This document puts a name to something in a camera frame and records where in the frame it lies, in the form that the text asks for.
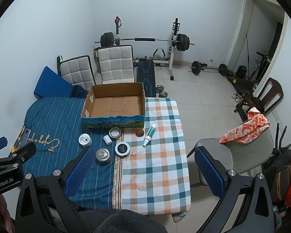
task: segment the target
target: blue gripper pad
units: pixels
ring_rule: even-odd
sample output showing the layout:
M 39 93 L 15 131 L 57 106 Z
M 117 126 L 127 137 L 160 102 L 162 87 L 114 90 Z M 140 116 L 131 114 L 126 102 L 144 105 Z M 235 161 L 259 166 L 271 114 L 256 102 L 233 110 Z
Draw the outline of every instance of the blue gripper pad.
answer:
M 202 172 L 207 184 L 214 196 L 218 196 L 220 199 L 225 193 L 224 180 L 202 152 L 201 148 L 195 149 L 195 163 L 197 164 L 199 170 Z
M 67 197 L 75 196 L 79 190 L 80 185 L 83 183 L 86 174 L 94 163 L 96 154 L 94 148 L 90 147 L 83 157 L 76 164 L 70 175 L 65 181 L 64 193 Z

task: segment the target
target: checkered cloth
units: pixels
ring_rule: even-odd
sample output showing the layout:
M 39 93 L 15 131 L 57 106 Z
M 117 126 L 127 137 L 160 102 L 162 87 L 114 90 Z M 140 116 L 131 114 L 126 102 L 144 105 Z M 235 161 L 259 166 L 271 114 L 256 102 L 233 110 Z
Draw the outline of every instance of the checkered cloth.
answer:
M 157 125 L 143 148 L 137 129 L 123 129 L 131 147 L 127 158 L 116 158 L 113 207 L 144 215 L 172 214 L 180 221 L 190 210 L 191 194 L 186 150 L 177 103 L 170 98 L 147 98 L 145 134 Z

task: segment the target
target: cardboard box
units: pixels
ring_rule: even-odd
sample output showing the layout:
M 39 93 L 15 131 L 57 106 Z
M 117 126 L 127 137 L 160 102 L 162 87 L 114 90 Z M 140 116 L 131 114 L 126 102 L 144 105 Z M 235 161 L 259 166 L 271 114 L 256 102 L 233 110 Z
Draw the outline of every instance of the cardboard box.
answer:
M 81 119 L 89 128 L 143 128 L 145 93 L 141 82 L 92 86 Z

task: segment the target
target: gray plastic chair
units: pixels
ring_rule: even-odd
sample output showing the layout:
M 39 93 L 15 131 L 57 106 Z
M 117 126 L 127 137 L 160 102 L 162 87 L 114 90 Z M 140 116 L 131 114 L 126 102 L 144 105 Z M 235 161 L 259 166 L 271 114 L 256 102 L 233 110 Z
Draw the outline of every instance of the gray plastic chair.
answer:
M 274 148 L 269 129 L 249 144 L 234 141 L 220 144 L 219 141 L 219 138 L 199 140 L 187 157 L 192 155 L 199 146 L 204 146 L 210 155 L 219 160 L 227 170 L 234 169 L 238 174 L 243 174 L 268 160 Z M 200 171 L 199 179 L 203 185 L 207 185 Z

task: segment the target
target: brown wooden chair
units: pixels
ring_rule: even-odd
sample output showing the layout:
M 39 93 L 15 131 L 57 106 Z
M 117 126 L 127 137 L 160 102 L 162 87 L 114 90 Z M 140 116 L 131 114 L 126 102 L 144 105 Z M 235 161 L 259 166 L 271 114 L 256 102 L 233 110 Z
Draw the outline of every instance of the brown wooden chair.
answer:
M 267 85 L 270 82 L 272 83 L 271 89 L 266 93 L 266 95 L 262 99 L 260 99 Z M 277 94 L 280 94 L 280 97 L 269 108 L 265 110 L 266 105 L 269 104 L 276 97 Z M 256 107 L 262 114 L 267 115 L 282 99 L 283 99 L 283 91 L 282 91 L 282 87 L 280 83 L 273 78 L 268 78 L 263 89 L 259 93 L 258 97 L 254 97 L 252 94 L 248 92 L 244 93 L 243 100 L 239 104 L 236 105 L 236 109 L 234 110 L 234 112 L 235 113 L 238 112 L 241 119 L 245 121 L 247 118 L 244 115 L 242 106 L 244 105 L 249 106 L 249 109 L 247 110 L 247 112 L 251 108 Z

